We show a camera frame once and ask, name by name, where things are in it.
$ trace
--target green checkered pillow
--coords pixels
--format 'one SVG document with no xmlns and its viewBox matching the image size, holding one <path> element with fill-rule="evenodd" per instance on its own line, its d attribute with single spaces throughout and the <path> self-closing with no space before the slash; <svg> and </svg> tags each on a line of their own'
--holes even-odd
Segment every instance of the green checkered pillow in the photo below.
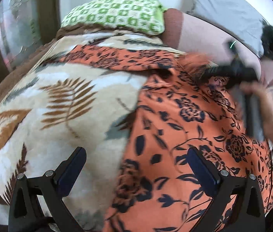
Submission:
<svg viewBox="0 0 273 232">
<path fill-rule="evenodd" d="M 72 9 L 61 26 L 101 24 L 105 27 L 129 27 L 135 32 L 158 35 L 164 32 L 163 12 L 159 0 L 94 0 Z"/>
</svg>

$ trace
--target orange floral fabric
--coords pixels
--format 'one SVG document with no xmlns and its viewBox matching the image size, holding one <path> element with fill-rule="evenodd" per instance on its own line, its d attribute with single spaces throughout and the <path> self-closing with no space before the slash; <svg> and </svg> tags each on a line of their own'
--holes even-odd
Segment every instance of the orange floral fabric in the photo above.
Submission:
<svg viewBox="0 0 273 232">
<path fill-rule="evenodd" d="M 225 90 L 227 79 L 196 78 L 208 64 L 200 54 L 174 57 L 160 50 L 77 46 L 61 62 L 142 71 L 152 75 L 140 91 L 136 118 L 120 166 L 115 197 L 103 231 L 189 231 L 211 198 L 204 194 L 187 163 L 197 147 L 219 170 L 257 176 L 265 212 L 273 207 L 273 168 L 266 142 L 245 135 Z M 228 220 L 231 198 L 216 231 Z"/>
</svg>

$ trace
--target metal screw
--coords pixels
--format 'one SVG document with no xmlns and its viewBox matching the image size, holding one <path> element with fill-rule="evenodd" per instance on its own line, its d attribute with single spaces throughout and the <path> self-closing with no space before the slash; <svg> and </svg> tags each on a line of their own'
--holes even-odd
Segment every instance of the metal screw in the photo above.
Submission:
<svg viewBox="0 0 273 232">
<path fill-rule="evenodd" d="M 256 179 L 256 176 L 255 176 L 254 174 L 251 173 L 251 174 L 249 175 L 249 178 L 252 179 L 252 180 L 255 180 L 255 179 Z"/>
<path fill-rule="evenodd" d="M 50 177 L 50 176 L 52 176 L 54 174 L 54 171 L 53 170 L 47 170 L 46 172 L 45 172 L 45 176 L 46 177 Z"/>
<path fill-rule="evenodd" d="M 228 175 L 229 175 L 229 172 L 228 172 L 227 170 L 221 170 L 221 171 L 220 171 L 220 174 L 221 174 L 222 176 L 228 176 Z"/>
<path fill-rule="evenodd" d="M 24 177 L 23 173 L 19 173 L 18 176 L 17 176 L 18 180 L 21 180 L 23 177 Z"/>
</svg>

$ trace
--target black handle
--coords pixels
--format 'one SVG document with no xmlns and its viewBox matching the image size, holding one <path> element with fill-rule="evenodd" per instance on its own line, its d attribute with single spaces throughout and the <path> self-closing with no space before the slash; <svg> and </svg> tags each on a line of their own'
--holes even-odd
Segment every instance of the black handle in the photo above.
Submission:
<svg viewBox="0 0 273 232">
<path fill-rule="evenodd" d="M 254 94 L 245 95 L 244 97 L 246 105 L 246 134 L 258 141 L 264 141 L 260 100 Z"/>
</svg>

